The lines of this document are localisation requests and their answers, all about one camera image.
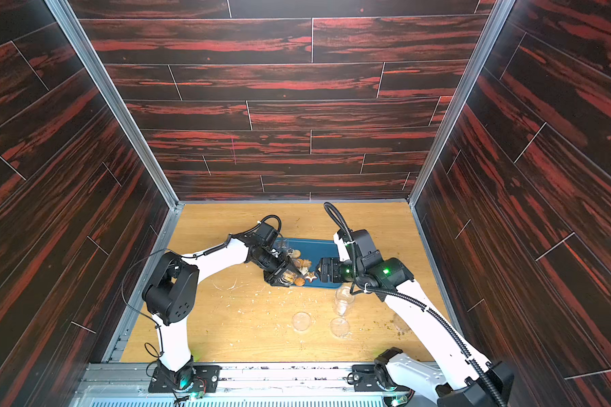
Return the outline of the clear jar with yellow snacks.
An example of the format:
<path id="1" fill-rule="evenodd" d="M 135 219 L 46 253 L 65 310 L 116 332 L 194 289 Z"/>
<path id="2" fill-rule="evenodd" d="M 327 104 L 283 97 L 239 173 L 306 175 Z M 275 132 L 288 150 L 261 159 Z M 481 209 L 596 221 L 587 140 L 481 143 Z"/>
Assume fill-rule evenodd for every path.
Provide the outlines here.
<path id="1" fill-rule="evenodd" d="M 290 261 L 285 266 L 283 273 L 279 277 L 278 281 L 281 284 L 283 284 L 283 286 L 286 286 L 286 287 L 296 286 L 295 279 L 298 277 L 304 278 L 303 274 L 299 271 L 299 269 L 295 266 L 295 264 Z"/>

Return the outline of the clear plastic jar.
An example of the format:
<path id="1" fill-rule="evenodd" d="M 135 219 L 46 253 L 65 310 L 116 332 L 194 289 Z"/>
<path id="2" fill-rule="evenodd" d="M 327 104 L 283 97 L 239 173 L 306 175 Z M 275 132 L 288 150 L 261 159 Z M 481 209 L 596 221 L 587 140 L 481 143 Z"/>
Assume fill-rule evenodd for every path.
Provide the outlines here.
<path id="1" fill-rule="evenodd" d="M 349 286 L 342 286 L 337 289 L 334 298 L 334 312 L 338 316 L 345 316 L 351 305 L 353 305 L 355 297 L 351 294 Z"/>

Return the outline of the clear round jar lid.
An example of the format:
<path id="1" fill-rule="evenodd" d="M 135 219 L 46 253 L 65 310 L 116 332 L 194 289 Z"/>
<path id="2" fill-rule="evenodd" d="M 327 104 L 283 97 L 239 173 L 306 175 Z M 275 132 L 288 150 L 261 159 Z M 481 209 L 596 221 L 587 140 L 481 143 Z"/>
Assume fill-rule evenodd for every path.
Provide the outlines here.
<path id="1" fill-rule="evenodd" d="M 409 327 L 407 322 L 405 322 L 405 320 L 401 318 L 397 313 L 393 315 L 393 325 L 400 335 L 411 331 L 411 328 Z"/>

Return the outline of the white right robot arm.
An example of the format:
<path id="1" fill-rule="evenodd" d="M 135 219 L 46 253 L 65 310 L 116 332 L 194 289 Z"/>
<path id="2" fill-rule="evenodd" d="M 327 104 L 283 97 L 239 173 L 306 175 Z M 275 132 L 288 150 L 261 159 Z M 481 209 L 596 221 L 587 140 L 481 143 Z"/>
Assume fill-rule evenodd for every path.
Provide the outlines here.
<path id="1" fill-rule="evenodd" d="M 380 388 L 407 388 L 438 406 L 505 406 L 514 374 L 501 362 L 492 363 L 475 349 L 426 296 L 413 274 L 398 259 L 383 259 L 365 230 L 353 231 L 329 202 L 324 210 L 339 227 L 334 235 L 339 260 L 321 276 L 351 284 L 350 294 L 375 295 L 415 333 L 437 366 L 427 366 L 391 348 L 374 360 Z"/>

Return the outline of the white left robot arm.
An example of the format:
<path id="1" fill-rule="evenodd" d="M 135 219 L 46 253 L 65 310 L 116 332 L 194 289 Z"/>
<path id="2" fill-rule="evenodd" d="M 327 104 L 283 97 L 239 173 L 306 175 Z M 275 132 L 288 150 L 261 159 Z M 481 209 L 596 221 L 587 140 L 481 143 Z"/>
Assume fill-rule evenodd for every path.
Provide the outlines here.
<path id="1" fill-rule="evenodd" d="M 195 360 L 188 346 L 188 317 L 195 307 L 198 287 L 207 278 L 225 269 L 253 263 L 263 271 L 264 281 L 288 288 L 302 286 L 306 276 L 290 256 L 274 247 L 281 235 L 282 221 L 267 215 L 250 229 L 227 236 L 212 248 L 193 254 L 178 254 L 164 249 L 154 271 L 142 290 L 147 306 L 145 315 L 154 323 L 159 340 L 154 355 L 157 367 L 153 382 L 177 393 L 189 393 L 202 386 L 193 369 Z"/>

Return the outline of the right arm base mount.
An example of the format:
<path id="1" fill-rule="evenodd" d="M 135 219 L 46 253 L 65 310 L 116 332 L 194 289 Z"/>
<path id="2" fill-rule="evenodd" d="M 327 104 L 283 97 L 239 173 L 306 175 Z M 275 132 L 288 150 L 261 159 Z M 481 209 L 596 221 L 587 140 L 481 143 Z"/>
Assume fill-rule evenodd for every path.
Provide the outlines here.
<path id="1" fill-rule="evenodd" d="M 392 347 L 375 358 L 372 365 L 353 365 L 351 373 L 346 377 L 349 385 L 356 392 L 371 392 L 382 390 L 384 392 L 406 391 L 405 394 L 383 397 L 384 406 L 406 406 L 416 392 L 410 388 L 397 385 L 386 369 L 387 363 L 403 351 Z"/>

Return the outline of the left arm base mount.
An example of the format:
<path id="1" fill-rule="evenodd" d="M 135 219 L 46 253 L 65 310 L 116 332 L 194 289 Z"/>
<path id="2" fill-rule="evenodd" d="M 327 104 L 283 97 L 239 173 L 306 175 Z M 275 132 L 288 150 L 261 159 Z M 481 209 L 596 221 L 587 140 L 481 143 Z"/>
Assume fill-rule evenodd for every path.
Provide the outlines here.
<path id="1" fill-rule="evenodd" d="M 193 359 L 178 371 L 156 361 L 149 384 L 149 393 L 165 393 L 178 398 L 203 398 L 207 393 L 215 393 L 222 368 L 218 365 L 195 364 Z"/>

